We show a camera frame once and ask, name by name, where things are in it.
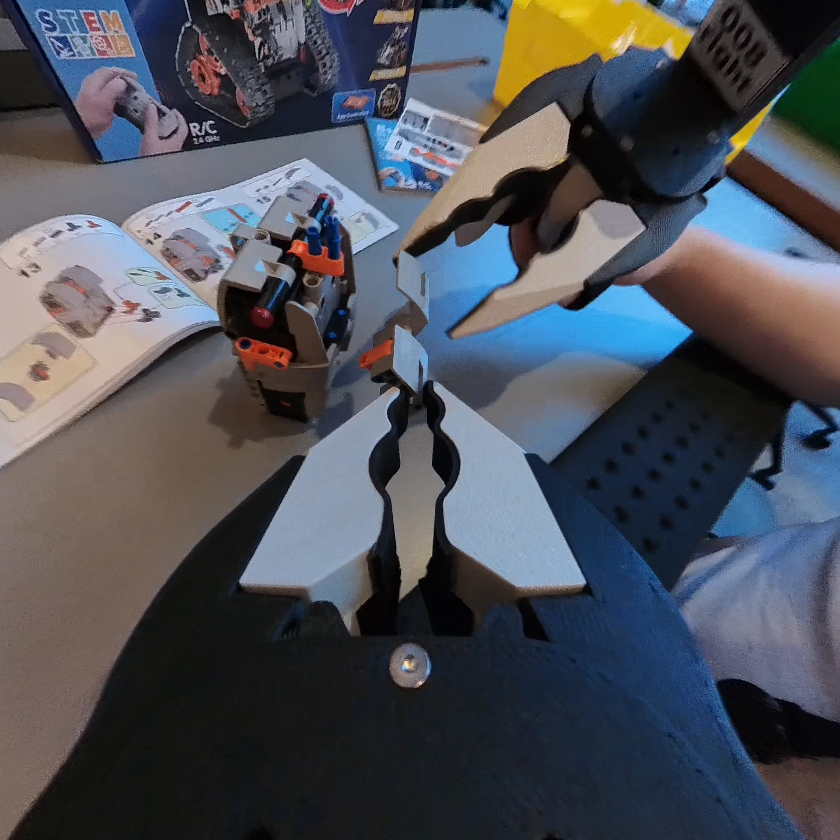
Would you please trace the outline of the person's right hand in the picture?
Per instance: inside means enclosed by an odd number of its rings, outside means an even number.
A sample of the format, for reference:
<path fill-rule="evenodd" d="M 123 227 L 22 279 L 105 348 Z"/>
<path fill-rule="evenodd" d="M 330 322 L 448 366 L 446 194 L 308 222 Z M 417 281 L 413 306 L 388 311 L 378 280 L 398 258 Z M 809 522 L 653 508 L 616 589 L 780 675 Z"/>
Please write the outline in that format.
<path fill-rule="evenodd" d="M 508 241 L 511 257 L 519 272 L 525 270 L 535 256 L 543 252 L 538 236 L 539 219 L 531 215 L 509 227 Z"/>

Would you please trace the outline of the blue robot kit box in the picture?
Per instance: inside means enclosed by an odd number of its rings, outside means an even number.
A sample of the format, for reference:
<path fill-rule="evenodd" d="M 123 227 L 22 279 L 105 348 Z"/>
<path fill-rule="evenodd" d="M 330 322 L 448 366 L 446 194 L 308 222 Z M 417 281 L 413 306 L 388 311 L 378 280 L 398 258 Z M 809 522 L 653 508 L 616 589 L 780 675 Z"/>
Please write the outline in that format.
<path fill-rule="evenodd" d="M 108 163 L 397 119 L 420 5 L 24 1 L 7 12 Z"/>

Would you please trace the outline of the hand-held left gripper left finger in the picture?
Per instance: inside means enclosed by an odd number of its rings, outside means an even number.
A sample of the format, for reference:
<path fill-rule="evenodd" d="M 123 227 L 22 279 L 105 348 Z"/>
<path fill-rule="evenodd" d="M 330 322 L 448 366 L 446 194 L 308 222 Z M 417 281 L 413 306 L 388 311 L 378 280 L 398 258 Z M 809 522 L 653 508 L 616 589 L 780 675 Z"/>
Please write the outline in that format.
<path fill-rule="evenodd" d="M 392 387 L 315 444 L 239 587 L 335 606 L 352 634 L 394 629 L 401 588 L 387 485 L 401 466 L 404 393 Z"/>

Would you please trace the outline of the white instruction booklet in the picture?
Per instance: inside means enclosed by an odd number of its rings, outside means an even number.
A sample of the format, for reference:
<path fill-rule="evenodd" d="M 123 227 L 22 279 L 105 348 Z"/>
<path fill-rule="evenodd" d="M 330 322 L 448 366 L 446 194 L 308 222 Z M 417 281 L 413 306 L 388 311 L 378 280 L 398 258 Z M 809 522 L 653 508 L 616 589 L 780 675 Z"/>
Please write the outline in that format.
<path fill-rule="evenodd" d="M 229 236 L 270 200 L 320 193 L 354 254 L 397 231 L 377 207 L 310 160 L 148 206 L 121 225 L 51 218 L 2 242 L 1 457 L 5 466 L 74 422 L 165 351 L 218 326 Z"/>

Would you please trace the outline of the person's right forearm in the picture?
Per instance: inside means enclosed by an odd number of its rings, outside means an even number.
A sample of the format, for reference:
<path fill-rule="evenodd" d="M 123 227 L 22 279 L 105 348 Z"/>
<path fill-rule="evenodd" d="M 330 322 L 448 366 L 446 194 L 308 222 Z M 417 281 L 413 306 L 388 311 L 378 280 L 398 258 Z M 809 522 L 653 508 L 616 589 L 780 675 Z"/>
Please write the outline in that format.
<path fill-rule="evenodd" d="M 775 255 L 690 225 L 642 286 L 734 361 L 798 400 L 839 407 L 839 267 Z"/>

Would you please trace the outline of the grey brick robot model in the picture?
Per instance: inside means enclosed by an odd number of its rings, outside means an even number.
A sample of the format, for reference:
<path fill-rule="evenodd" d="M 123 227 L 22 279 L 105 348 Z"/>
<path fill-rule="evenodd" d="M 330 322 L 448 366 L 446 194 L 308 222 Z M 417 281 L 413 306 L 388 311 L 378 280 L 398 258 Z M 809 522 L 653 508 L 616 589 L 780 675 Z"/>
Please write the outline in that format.
<path fill-rule="evenodd" d="M 217 287 L 217 315 L 252 396 L 270 415 L 307 424 L 324 409 L 339 355 L 354 328 L 356 281 L 349 232 L 328 258 L 324 220 L 338 212 L 317 190 L 279 196 L 256 224 L 229 236 L 234 259 Z M 307 252 L 306 228 L 321 228 L 323 252 Z"/>

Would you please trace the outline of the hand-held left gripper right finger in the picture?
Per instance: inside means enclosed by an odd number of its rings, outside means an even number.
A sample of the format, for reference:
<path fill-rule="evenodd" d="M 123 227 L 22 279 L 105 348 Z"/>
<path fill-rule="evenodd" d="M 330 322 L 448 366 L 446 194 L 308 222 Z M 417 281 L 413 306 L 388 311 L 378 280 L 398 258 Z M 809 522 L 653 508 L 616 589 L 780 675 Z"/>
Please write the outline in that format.
<path fill-rule="evenodd" d="M 444 483 L 434 532 L 446 588 L 481 624 L 523 599 L 579 595 L 586 579 L 528 454 L 441 384 L 423 393 Z"/>

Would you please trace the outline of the black perforated chair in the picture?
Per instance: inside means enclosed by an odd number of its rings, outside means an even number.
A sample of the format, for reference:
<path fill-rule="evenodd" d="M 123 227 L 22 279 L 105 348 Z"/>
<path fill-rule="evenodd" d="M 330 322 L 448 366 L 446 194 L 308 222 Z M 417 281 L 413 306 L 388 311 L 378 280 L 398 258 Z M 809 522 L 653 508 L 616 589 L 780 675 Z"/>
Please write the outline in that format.
<path fill-rule="evenodd" d="M 673 590 L 792 403 L 687 339 L 551 463 L 545 489 L 563 534 L 603 569 L 633 549 Z"/>

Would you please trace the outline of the yellow plastic bin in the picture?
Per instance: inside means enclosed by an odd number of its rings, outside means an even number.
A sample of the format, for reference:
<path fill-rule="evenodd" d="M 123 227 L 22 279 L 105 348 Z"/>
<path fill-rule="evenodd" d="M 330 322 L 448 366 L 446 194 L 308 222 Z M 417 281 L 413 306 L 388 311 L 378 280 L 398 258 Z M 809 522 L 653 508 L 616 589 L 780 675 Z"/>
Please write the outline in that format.
<path fill-rule="evenodd" d="M 506 107 L 544 73 L 593 55 L 610 60 L 638 47 L 677 59 L 694 31 L 647 2 L 513 1 L 493 99 Z"/>

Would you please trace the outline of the grey curved panel assembly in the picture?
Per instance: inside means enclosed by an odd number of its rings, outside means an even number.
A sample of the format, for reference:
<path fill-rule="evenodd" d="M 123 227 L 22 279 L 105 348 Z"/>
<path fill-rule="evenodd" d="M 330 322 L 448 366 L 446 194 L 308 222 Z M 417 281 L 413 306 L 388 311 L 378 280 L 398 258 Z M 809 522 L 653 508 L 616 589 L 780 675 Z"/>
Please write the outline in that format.
<path fill-rule="evenodd" d="M 420 407 L 428 373 L 428 355 L 419 340 L 429 321 L 428 281 L 418 260 L 403 251 L 396 261 L 395 287 L 405 303 L 374 333 L 359 365 L 373 382 L 404 390 L 411 405 Z"/>

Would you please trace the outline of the green plastic bin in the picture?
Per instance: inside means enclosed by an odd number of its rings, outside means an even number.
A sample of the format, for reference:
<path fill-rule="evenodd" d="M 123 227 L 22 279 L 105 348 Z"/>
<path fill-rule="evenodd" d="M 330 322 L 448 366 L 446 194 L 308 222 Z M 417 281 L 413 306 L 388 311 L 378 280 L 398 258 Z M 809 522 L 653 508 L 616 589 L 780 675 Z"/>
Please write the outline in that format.
<path fill-rule="evenodd" d="M 839 40 L 803 69 L 772 113 L 839 151 Z"/>

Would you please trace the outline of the blue booklet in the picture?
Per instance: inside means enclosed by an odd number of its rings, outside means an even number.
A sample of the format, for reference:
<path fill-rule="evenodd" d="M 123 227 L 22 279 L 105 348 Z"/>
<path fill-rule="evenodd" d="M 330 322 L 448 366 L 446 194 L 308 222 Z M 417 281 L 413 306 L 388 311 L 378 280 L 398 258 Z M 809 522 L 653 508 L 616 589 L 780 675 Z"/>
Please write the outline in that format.
<path fill-rule="evenodd" d="M 449 178 L 402 160 L 385 151 L 398 119 L 371 118 L 365 122 L 374 171 L 384 192 L 438 193 Z"/>

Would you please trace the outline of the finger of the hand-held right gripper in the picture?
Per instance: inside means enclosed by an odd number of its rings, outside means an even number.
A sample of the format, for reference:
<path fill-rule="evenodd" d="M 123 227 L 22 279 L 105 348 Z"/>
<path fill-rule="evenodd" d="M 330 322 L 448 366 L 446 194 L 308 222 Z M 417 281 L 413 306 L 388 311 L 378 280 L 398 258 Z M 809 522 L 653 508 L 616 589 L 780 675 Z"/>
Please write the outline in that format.
<path fill-rule="evenodd" d="M 578 213 L 562 245 L 532 257 L 517 279 L 493 290 L 453 325 L 449 338 L 485 333 L 576 296 L 597 270 L 645 231 L 629 205 L 595 200 Z"/>
<path fill-rule="evenodd" d="M 571 121 L 557 103 L 481 141 L 408 229 L 393 259 L 417 258 L 450 235 L 458 247 L 482 237 L 512 212 L 544 173 L 569 155 Z"/>

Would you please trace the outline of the person's white shirt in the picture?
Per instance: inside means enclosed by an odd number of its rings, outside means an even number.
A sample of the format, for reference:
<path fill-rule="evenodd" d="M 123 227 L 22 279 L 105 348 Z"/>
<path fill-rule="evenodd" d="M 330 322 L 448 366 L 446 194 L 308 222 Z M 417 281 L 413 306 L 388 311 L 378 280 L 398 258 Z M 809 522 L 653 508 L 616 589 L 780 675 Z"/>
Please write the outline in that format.
<path fill-rule="evenodd" d="M 700 549 L 671 592 L 717 682 L 839 722 L 839 519 Z"/>

